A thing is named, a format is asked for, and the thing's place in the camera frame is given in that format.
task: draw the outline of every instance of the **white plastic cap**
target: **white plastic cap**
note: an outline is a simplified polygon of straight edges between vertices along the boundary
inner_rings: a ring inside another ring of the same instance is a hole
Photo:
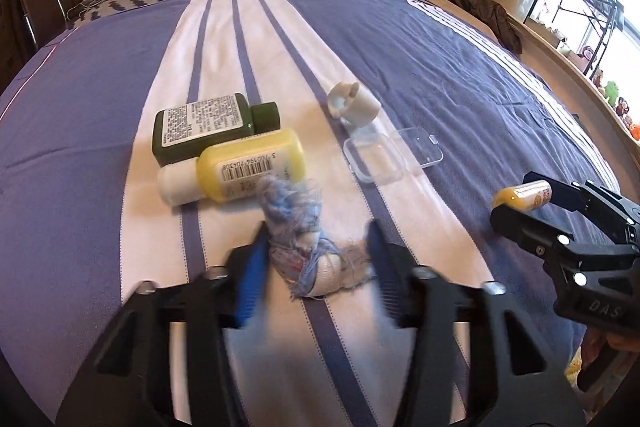
[[[158,172],[160,197],[169,206],[201,200],[206,194],[198,185],[197,158],[165,165]]]
[[[373,122],[382,108],[380,101],[359,82],[338,82],[327,96],[329,113],[356,127]]]

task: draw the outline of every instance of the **plush toy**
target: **plush toy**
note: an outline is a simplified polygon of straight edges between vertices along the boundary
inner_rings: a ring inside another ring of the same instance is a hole
[[[636,140],[640,141],[640,125],[634,123],[629,127],[629,132]]]
[[[611,107],[616,107],[616,100],[618,100],[618,84],[615,82],[607,82],[604,88],[604,99],[609,102]]]
[[[593,48],[591,46],[583,47],[578,57],[584,57],[587,60],[591,60],[591,57],[593,57]]]
[[[618,98],[618,105],[616,105],[616,114],[622,118],[629,112],[629,105],[626,100],[621,96]]]
[[[604,71],[602,71],[602,68],[598,68],[596,70],[596,74],[593,75],[593,85],[596,86],[598,89],[600,89],[600,87],[602,87],[602,79],[604,78]]]
[[[631,129],[631,126],[634,124],[634,121],[631,120],[631,117],[626,114],[622,117],[622,123],[625,124],[627,129]]]

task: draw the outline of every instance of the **white stripe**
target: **white stripe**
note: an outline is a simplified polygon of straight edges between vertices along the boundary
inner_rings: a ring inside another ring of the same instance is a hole
[[[501,50],[496,44],[493,44],[484,36],[477,34],[471,28],[463,25],[459,20],[451,17],[440,8],[412,0],[408,0],[408,3],[426,13],[437,22],[448,26],[467,41],[474,44],[478,49],[484,51],[486,55],[500,64],[515,80],[533,93],[538,101],[546,107],[556,124],[572,138],[576,146],[587,156],[604,183],[611,190],[620,190],[618,181],[609,164],[604,160],[602,154],[591,139],[584,133],[574,118],[564,110],[558,101],[542,86],[540,81],[527,71],[523,65]]]
[[[158,163],[151,152],[154,118],[186,103],[200,20],[207,0],[191,0],[149,89],[133,142],[120,222],[120,295],[127,299],[142,280],[160,286],[188,281],[179,212],[162,202]]]
[[[191,424],[189,387],[187,385],[187,324],[169,324],[169,376],[174,417]]]
[[[277,101],[282,127],[293,128],[302,142],[307,177],[322,188],[322,226],[338,242],[349,237],[362,237],[370,219],[369,210],[342,160],[340,147],[318,102],[275,34],[258,0],[238,0],[238,6],[248,57],[261,98],[265,102]],[[343,211],[344,201],[350,202],[348,213]],[[255,220],[247,221],[243,228],[249,223],[255,223]],[[238,351],[238,357],[234,357],[234,367],[239,367],[237,374],[246,375],[254,395],[260,396],[258,407],[255,401],[253,408],[249,407],[248,401],[245,402],[248,417],[254,425],[258,425],[264,415],[270,415],[273,422],[274,413],[265,406],[289,388],[286,391],[287,408],[277,421],[278,425],[348,426],[350,422],[324,367],[315,338],[310,334],[304,308],[300,301],[291,301],[289,289],[276,274],[270,289],[267,316],[264,317],[270,324],[270,333],[265,339],[260,338],[260,343],[268,346],[279,361],[277,365],[282,364],[283,367],[272,369],[278,375],[275,378],[274,373],[264,379],[256,378],[251,368],[258,362],[257,357],[247,360]],[[289,331],[290,336],[283,335],[283,330]],[[277,337],[273,334],[275,331],[278,332]],[[268,379],[277,384],[269,384]],[[313,382],[313,393],[307,394],[304,382]],[[256,386],[268,389],[257,389]]]
[[[291,4],[286,0],[265,1],[318,78],[325,93],[337,82],[358,80]],[[390,134],[395,130],[384,110],[380,112],[377,120],[381,132]],[[454,282],[467,285],[480,285],[492,279],[478,248],[431,186],[425,174],[418,177],[406,176],[400,182],[379,187],[379,190],[405,245],[412,250],[421,264],[433,266]],[[351,204],[351,200],[347,198],[342,201],[343,205],[347,201]],[[349,206],[342,214],[350,212]],[[388,425],[393,422],[398,405],[396,400],[399,399],[398,391],[402,383],[398,384],[396,381],[395,371],[385,372],[386,365],[380,362],[380,359],[398,351],[402,357],[407,357],[410,352],[410,338],[404,337],[399,339],[400,342],[386,344],[384,339],[380,339],[379,334],[376,334],[375,346],[363,338],[360,325],[367,317],[358,315],[353,302],[358,297],[358,292],[368,292],[369,289],[374,292],[370,301],[369,316],[380,317],[383,315],[382,304],[375,295],[375,285],[359,289],[352,295],[341,293],[330,296],[327,302],[356,375],[360,378],[363,391],[369,396],[381,425]]]
[[[232,0],[212,0],[204,37],[199,100],[233,92],[245,93],[236,46]],[[255,200],[219,205],[201,201],[200,234],[206,266],[224,264],[228,252],[249,243],[264,219]],[[226,331],[227,350],[242,405],[254,426],[313,424],[349,425],[335,396],[315,338],[299,301],[291,301],[289,289],[272,273],[267,300],[256,310],[247,327]],[[172,394],[174,413],[190,418],[186,393],[184,330],[172,331]],[[274,407],[286,397],[291,407]]]

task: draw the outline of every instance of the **clear plastic box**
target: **clear plastic box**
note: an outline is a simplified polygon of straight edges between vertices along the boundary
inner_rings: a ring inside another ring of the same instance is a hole
[[[353,136],[344,142],[351,171],[363,183],[385,185],[402,179],[406,172],[420,174],[444,158],[438,140],[420,127]]]

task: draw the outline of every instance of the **bottle label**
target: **bottle label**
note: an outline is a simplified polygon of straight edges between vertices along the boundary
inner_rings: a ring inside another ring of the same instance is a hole
[[[242,127],[234,94],[188,103],[164,111],[162,147]]]
[[[291,178],[289,150],[286,147],[242,156],[216,166],[218,183],[227,201],[253,196],[258,181],[265,174],[284,180]]]

